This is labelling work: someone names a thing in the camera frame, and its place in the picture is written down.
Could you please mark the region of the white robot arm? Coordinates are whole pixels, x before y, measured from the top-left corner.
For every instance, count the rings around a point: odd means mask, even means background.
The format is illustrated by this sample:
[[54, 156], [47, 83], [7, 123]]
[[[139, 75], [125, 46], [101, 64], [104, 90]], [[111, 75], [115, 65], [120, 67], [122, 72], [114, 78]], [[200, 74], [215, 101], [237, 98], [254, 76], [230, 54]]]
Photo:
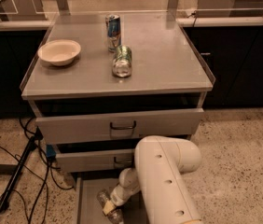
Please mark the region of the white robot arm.
[[182, 173], [201, 165], [199, 148], [186, 139], [147, 136], [134, 150], [134, 166], [124, 169], [112, 192], [101, 200], [103, 213], [113, 224], [124, 224], [120, 206], [142, 194], [149, 224], [204, 224]]

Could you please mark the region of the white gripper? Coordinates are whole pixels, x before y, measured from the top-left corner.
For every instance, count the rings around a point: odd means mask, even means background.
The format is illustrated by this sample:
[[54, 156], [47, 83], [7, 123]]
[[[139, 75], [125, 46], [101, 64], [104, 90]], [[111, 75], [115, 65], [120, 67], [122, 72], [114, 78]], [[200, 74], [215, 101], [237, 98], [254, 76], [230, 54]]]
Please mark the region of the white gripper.
[[116, 185], [110, 194], [111, 201], [106, 201], [103, 207], [103, 212], [107, 216], [110, 212], [116, 209], [116, 206], [121, 206], [126, 203], [131, 196], [140, 191], [140, 187], [126, 188], [121, 185]]

